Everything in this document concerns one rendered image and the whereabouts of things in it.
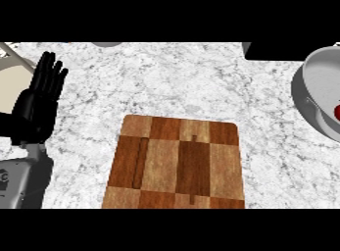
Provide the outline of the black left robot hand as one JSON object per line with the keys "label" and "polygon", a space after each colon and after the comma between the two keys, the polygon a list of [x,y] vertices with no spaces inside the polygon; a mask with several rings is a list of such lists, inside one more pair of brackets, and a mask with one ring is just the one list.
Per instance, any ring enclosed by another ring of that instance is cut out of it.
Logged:
{"label": "black left robot hand", "polygon": [[9,137],[13,146],[43,143],[53,132],[57,99],[68,70],[44,51],[29,87],[20,92],[10,114],[0,112],[0,137]]}

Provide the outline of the brown wooden cutting board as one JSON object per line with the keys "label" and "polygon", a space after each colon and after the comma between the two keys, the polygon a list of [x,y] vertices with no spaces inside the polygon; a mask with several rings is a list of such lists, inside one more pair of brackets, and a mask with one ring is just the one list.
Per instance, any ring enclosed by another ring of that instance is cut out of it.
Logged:
{"label": "brown wooden cutting board", "polygon": [[128,115],[122,119],[105,208],[241,208],[238,127]]}

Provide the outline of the black box appliance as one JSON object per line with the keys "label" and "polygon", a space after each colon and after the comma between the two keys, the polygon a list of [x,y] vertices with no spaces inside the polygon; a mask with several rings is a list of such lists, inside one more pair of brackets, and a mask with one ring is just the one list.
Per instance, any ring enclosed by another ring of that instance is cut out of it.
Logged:
{"label": "black box appliance", "polygon": [[312,51],[332,45],[328,41],[244,42],[241,48],[248,61],[303,61]]}

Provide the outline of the beige basin with grey rim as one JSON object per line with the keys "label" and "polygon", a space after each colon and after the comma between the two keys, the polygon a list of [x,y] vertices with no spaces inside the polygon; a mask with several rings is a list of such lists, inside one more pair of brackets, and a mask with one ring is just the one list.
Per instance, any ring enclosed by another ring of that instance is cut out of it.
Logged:
{"label": "beige basin with grey rim", "polygon": [[17,96],[31,84],[34,62],[22,58],[4,42],[0,49],[9,54],[0,59],[0,112],[10,114]]}

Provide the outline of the grey round object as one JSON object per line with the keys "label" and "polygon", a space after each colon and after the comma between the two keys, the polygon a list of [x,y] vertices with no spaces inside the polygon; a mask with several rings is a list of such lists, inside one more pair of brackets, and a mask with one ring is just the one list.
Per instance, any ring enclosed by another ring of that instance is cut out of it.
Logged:
{"label": "grey round object", "polygon": [[121,44],[121,42],[91,42],[91,43],[102,48],[114,47],[118,44]]}

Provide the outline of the grey metal pot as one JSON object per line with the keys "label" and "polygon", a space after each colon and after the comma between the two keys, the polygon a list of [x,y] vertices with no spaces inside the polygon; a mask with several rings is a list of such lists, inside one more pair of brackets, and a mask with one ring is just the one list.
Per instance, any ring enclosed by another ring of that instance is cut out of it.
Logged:
{"label": "grey metal pot", "polygon": [[315,130],[340,143],[340,47],[315,50],[306,57],[291,81],[295,108]]}

